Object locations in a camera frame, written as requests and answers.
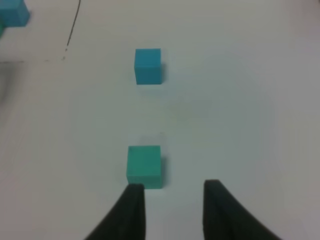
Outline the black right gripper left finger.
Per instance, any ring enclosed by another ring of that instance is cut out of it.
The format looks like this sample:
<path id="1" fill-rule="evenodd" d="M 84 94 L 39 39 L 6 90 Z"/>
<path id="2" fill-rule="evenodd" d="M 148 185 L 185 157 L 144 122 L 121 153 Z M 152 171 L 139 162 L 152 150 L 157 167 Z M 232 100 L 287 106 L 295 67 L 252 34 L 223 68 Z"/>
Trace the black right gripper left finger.
<path id="1" fill-rule="evenodd" d="M 128 184 L 109 213 L 86 237 L 87 240 L 144 240 L 145 238 L 145 188 L 142 184 Z"/>

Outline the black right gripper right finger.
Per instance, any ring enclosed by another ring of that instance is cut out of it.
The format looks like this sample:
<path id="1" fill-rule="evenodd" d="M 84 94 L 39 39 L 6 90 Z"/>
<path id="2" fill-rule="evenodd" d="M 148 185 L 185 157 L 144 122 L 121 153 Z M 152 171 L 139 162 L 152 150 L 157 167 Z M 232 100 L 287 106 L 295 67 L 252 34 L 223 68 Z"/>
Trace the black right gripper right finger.
<path id="1" fill-rule="evenodd" d="M 203 191 L 203 235 L 206 240 L 278 240 L 217 179 Z"/>

